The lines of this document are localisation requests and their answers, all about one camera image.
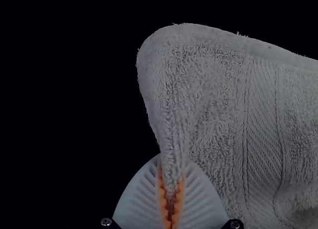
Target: terry cloth towel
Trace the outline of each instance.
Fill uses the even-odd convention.
[[[198,24],[137,55],[168,197],[197,163],[247,229],[318,228],[318,61]]]

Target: white towel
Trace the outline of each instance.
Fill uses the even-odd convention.
[[[168,196],[197,163],[245,228],[318,228],[318,61],[220,29],[159,29],[137,56]]]

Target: black background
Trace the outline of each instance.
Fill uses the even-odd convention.
[[[159,28],[203,24],[317,59],[314,14],[181,17],[173,8],[111,3],[59,2],[28,23],[42,40],[36,84],[21,93],[20,131],[28,137],[19,185],[30,228],[101,228],[130,179],[159,153],[135,67],[138,48]]]

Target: towel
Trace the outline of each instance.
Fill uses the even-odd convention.
[[[245,228],[318,228],[317,60],[185,23],[148,37],[136,67],[168,198],[189,158]]]

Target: screw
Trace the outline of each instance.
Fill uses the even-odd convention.
[[[109,227],[111,224],[112,224],[112,220],[109,219],[109,218],[103,218],[101,221],[100,221],[100,224],[104,227]]]
[[[231,229],[239,229],[239,222],[238,221],[233,221],[231,222]]]

